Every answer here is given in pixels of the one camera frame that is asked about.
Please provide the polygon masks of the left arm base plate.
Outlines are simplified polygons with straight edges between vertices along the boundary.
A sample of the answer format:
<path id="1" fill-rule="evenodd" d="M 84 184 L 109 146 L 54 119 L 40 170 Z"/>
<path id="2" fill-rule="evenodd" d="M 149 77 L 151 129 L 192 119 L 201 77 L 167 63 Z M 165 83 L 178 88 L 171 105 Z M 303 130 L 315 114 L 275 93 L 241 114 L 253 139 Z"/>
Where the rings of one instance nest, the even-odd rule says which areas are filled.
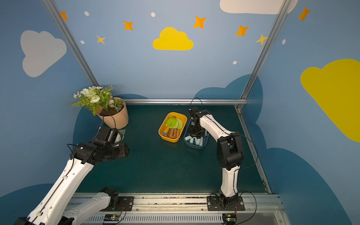
<path id="1" fill-rule="evenodd" d="M 112 211 L 132 211 L 132 207 L 134 204 L 133 196 L 118 196 L 112 202 L 111 210 Z"/>

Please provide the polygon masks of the yellow storage box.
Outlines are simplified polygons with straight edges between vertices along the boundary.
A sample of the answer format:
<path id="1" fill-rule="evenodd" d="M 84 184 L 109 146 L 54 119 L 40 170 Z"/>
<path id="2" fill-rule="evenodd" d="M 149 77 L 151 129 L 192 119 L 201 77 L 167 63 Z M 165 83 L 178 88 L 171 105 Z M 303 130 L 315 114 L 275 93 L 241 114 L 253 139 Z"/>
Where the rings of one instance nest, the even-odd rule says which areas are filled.
<path id="1" fill-rule="evenodd" d="M 184 114 L 170 112 L 161 124 L 158 134 L 163 140 L 176 143 L 185 129 L 187 120 Z"/>

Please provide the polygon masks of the green trowel yellow handle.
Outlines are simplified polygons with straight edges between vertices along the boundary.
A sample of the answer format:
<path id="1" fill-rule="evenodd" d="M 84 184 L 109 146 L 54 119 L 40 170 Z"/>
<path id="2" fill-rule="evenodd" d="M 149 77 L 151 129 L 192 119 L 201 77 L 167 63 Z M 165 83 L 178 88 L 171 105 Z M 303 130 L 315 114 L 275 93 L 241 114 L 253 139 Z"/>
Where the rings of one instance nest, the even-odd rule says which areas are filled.
<path id="1" fill-rule="evenodd" d="M 170 130 L 170 128 L 173 128 L 177 123 L 176 117 L 173 116 L 171 118 L 168 119 L 168 121 L 166 122 L 166 128 L 163 131 L 163 135 L 166 136 L 168 131 Z"/>

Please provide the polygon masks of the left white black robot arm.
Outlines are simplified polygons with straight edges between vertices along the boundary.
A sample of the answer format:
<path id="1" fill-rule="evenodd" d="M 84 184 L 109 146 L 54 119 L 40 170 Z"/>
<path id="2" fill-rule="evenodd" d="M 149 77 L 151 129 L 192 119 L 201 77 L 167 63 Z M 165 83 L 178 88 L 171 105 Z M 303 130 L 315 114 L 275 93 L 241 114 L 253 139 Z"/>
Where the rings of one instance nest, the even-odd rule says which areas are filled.
<path id="1" fill-rule="evenodd" d="M 126 158 L 128 146 L 116 128 L 101 127 L 88 142 L 70 146 L 70 158 L 57 181 L 40 204 L 16 225 L 80 225 L 100 211 L 126 212 L 116 190 L 105 187 L 92 199 L 66 210 L 66 206 L 87 174 L 103 161 Z"/>

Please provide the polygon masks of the blue-grey storage box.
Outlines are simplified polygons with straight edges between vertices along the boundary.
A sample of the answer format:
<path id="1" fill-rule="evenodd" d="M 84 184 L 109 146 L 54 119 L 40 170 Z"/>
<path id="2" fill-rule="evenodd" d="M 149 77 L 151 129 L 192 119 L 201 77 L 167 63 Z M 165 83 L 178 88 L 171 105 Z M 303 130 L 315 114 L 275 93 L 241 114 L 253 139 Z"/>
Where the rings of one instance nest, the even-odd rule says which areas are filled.
<path id="1" fill-rule="evenodd" d="M 190 126 L 190 123 L 191 123 L 191 122 L 189 122 L 189 123 L 187 124 L 187 126 L 186 126 L 184 138 L 187 137 L 187 136 L 189 136 L 189 126 Z M 202 145 L 202 146 L 197 146 L 197 145 L 196 145 L 196 140 L 197 140 L 197 138 L 195 138 L 195 137 L 192 137 L 192 138 L 191 138 L 190 140 L 188 140 L 188 141 L 185 141 L 184 138 L 183 138 L 183 140 L 184 140 L 186 146 L 188 146 L 188 147 L 190 147 L 190 148 L 193 148 L 193 149 L 196 149 L 196 150 L 201 150 L 201 149 L 203 149 L 203 148 L 206 146 L 206 144 L 207 144 L 207 142 L 208 142 L 208 140 L 209 140 L 209 136 L 210 136 L 210 135 L 209 135 L 209 133 L 208 133 L 207 130 L 206 130 L 206 136 L 203 137 L 203 145 Z"/>

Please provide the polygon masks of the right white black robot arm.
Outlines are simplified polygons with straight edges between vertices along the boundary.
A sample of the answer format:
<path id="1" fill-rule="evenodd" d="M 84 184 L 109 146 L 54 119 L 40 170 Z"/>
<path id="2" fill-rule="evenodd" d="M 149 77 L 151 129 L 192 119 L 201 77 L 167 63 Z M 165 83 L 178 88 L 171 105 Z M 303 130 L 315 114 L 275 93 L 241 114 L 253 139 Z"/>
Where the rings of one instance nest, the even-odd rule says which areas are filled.
<path id="1" fill-rule="evenodd" d="M 238 200 L 238 172 L 245 158 L 242 136 L 224 128 L 207 110 L 193 107 L 189 109 L 189 116 L 193 123 L 188 132 L 191 137 L 201 139 L 208 134 L 217 142 L 217 161 L 222 167 L 219 198 L 224 206 L 235 204 Z"/>

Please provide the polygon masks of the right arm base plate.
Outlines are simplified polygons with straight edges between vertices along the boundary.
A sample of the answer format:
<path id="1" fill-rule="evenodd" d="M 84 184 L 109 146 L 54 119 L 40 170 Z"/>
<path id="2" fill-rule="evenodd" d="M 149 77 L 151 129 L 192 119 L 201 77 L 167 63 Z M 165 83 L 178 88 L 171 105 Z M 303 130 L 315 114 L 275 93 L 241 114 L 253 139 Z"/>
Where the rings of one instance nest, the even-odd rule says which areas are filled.
<path id="1" fill-rule="evenodd" d="M 235 200 L 226 202 L 216 194 L 210 194 L 206 197 L 208 211 L 245 211 L 245 204 L 243 198 L 235 196 Z"/>

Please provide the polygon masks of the green shovel wooden handle back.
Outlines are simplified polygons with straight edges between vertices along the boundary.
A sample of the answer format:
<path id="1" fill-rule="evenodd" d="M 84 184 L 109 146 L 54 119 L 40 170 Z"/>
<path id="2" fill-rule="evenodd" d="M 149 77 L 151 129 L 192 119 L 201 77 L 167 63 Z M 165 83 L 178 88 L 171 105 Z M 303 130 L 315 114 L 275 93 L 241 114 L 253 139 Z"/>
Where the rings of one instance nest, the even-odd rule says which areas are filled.
<path id="1" fill-rule="evenodd" d="M 180 136 L 180 130 L 183 128 L 183 121 L 179 118 L 176 118 L 177 125 L 176 125 L 176 138 Z"/>

